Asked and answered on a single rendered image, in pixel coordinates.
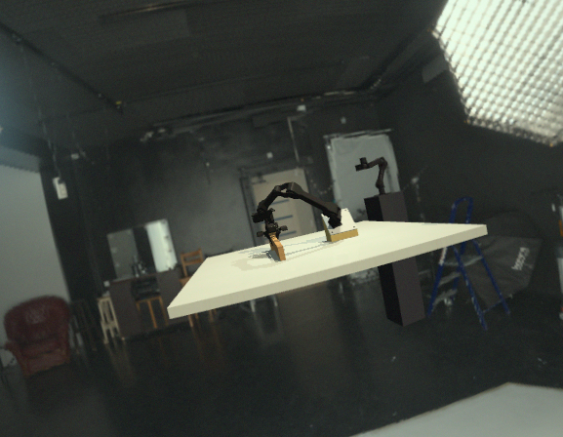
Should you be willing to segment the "wooden rail with steel hooks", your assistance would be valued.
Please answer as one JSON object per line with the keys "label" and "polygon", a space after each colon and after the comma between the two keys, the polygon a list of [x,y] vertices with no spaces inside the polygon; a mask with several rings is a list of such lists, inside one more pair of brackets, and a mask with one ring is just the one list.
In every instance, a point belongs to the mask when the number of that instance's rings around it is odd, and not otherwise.
{"label": "wooden rail with steel hooks", "polygon": [[285,260],[285,253],[284,253],[284,248],[283,245],[279,242],[279,240],[275,237],[275,235],[270,236],[270,239],[272,241],[272,247],[275,251],[275,253],[277,254],[277,256],[279,257],[280,260]]}

